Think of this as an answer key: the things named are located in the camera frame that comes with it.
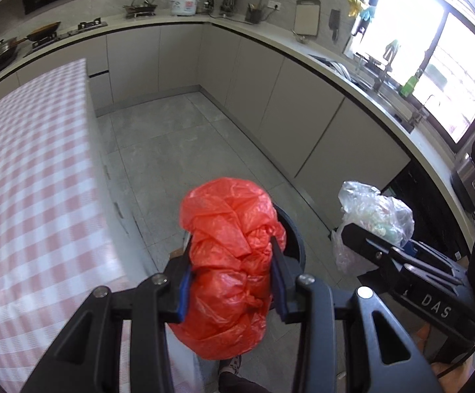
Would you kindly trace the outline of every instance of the black pants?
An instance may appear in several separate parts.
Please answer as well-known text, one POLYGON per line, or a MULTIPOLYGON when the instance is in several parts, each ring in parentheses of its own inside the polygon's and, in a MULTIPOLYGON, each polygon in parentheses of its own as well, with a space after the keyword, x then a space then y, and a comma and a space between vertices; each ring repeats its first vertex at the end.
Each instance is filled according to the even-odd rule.
POLYGON ((227 371, 222 372, 219 376, 219 392, 220 393, 270 393, 267 389, 259 384, 241 378, 227 371))

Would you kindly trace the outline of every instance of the tile floor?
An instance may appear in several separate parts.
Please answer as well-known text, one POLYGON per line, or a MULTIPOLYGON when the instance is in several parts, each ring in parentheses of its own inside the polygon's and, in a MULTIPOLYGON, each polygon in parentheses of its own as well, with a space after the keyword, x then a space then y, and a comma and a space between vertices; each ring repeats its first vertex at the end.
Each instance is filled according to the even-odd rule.
MULTIPOLYGON (((257 147, 201 93, 142 103, 98 118, 115 179, 159 270, 182 245, 179 204, 192 188, 221 176, 250 179, 295 221, 305 240, 308 272, 354 290, 356 278, 336 269, 329 231, 257 147)), ((272 311, 263 341, 243 356, 241 374, 274 393, 290 391, 299 326, 272 311)), ((338 373, 344 371, 341 324, 338 373)), ((202 361, 207 392, 217 390, 217 363, 202 361)))

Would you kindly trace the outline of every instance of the wall socket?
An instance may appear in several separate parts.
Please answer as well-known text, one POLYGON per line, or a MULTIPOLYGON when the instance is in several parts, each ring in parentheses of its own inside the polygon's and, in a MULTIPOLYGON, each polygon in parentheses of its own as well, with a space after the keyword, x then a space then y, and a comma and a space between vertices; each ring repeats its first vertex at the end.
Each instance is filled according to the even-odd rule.
POLYGON ((281 3, 278 2, 278 1, 274 1, 274 0, 268 0, 268 4, 267 4, 267 7, 269 9, 276 9, 276 10, 279 10, 281 8, 281 3))

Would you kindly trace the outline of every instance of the window frame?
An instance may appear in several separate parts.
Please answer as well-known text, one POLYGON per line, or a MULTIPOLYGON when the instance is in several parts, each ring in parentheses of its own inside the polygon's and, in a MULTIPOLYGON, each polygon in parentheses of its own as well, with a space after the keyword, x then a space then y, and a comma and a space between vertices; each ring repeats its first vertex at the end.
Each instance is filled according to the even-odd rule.
MULTIPOLYGON (((377 6, 379 0, 368 0, 368 3, 371 6, 377 6)), ((445 28, 446 20, 449 17, 449 13, 452 14, 456 19, 458 19, 461 23, 463 23, 469 30, 475 35, 475 25, 468 20, 459 10, 457 10, 454 6, 452 6, 450 3, 446 2, 445 0, 436 0, 444 9, 444 14, 441 19, 440 25, 438 27, 438 31, 436 32, 434 38, 432 39, 432 43, 430 44, 430 47, 425 51, 425 57, 423 59, 423 62, 419 66, 423 71, 427 67, 427 65, 430 62, 430 59, 432 58, 434 51, 436 47, 438 46, 439 40, 441 38, 441 34, 443 33, 443 30, 445 28)), ((357 30, 355 31, 354 35, 358 32, 361 32, 362 35, 365 34, 367 31, 367 28, 369 27, 369 22, 368 21, 361 21, 357 27, 357 30)), ((397 81, 394 80, 394 78, 388 78, 388 81, 395 87, 400 86, 397 81)), ((411 103, 412 106, 414 106, 416 109, 420 109, 423 105, 422 103, 413 95, 410 94, 409 97, 405 99, 407 102, 411 103)), ((449 134, 448 131, 441 125, 441 123, 438 121, 438 119, 432 115, 429 112, 429 116, 427 117, 427 121, 438 131, 440 136, 445 140, 445 142, 449 145, 451 148, 452 152, 458 153, 458 151, 463 148, 467 140, 473 135, 475 131, 475 118, 473 121, 470 123, 469 128, 465 131, 463 136, 458 140, 458 142, 455 142, 454 139, 452 139, 451 135, 449 134)))

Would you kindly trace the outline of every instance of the green bottle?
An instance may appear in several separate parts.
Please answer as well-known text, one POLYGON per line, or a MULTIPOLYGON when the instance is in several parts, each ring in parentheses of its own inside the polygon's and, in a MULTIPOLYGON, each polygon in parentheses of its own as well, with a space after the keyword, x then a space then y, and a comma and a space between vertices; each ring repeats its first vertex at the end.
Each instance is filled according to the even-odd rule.
POLYGON ((416 87, 416 84, 419 81, 419 77, 422 76, 422 73, 423 71, 421 69, 418 69, 416 73, 408 79, 407 83, 399 91, 399 95, 401 97, 407 98, 412 94, 414 88, 416 87))

